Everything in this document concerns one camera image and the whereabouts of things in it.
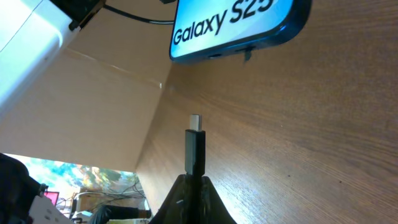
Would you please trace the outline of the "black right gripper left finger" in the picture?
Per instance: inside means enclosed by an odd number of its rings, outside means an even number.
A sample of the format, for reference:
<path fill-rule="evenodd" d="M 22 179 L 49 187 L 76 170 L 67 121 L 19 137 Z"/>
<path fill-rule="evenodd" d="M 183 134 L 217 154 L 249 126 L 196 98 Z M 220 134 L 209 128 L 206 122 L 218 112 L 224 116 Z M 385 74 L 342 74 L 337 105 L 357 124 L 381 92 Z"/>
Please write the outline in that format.
<path fill-rule="evenodd" d="M 184 224 L 188 221 L 188 188 L 191 177 L 181 174 L 177 177 L 158 212 L 150 224 Z"/>

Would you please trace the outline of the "blue Galaxy smartphone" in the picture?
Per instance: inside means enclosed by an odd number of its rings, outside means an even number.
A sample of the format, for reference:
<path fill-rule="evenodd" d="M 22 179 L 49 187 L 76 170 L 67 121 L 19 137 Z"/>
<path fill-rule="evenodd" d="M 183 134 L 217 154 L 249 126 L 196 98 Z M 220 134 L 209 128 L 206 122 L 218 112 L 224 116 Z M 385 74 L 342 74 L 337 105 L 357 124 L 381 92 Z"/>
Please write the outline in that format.
<path fill-rule="evenodd" d="M 284 44 L 311 7 L 312 0 L 179 0 L 169 57 L 194 63 Z"/>

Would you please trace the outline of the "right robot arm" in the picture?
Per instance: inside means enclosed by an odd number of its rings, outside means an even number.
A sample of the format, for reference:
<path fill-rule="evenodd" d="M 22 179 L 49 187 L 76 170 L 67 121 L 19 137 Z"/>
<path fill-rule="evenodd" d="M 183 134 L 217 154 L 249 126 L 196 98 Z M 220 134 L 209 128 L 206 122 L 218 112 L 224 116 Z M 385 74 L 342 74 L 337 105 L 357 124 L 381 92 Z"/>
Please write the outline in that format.
<path fill-rule="evenodd" d="M 1 223 L 73 223 L 44 196 L 46 185 L 30 177 L 26 166 L 1 154 Z M 177 177 L 151 223 L 234 223 L 208 177 Z"/>

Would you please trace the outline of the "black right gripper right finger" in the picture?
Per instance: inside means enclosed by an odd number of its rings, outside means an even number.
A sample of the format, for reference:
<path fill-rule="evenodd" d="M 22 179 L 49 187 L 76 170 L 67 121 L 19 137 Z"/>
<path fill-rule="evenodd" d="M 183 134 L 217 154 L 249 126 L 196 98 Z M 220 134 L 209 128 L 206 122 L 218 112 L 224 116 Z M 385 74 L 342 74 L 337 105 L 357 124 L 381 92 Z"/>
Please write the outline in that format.
<path fill-rule="evenodd" d="M 209 177 L 202 177 L 194 205 L 195 223 L 236 224 Z"/>

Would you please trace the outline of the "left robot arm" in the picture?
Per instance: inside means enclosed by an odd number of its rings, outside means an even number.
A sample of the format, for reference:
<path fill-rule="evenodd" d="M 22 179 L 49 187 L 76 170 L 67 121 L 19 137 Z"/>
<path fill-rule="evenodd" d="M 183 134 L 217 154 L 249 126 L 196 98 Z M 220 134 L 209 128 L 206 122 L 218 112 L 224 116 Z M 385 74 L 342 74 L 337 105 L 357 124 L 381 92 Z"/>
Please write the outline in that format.
<path fill-rule="evenodd" d="M 104 5 L 104 0 L 1 0 L 1 116 Z"/>

